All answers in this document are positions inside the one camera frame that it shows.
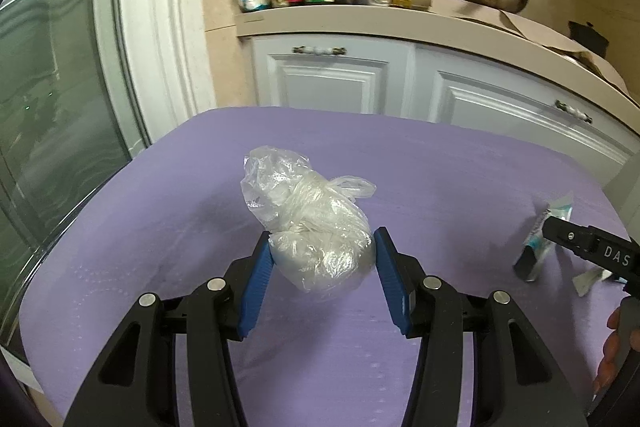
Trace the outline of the right hand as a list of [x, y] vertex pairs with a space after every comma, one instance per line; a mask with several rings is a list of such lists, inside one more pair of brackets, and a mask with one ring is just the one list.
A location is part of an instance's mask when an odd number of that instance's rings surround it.
[[606, 326], [612, 333], [608, 335], [603, 345], [603, 358], [597, 369], [596, 377], [593, 381], [593, 395], [597, 395], [603, 389], [611, 386], [617, 374], [617, 364], [615, 359], [620, 352], [620, 307], [617, 307], [608, 317]]

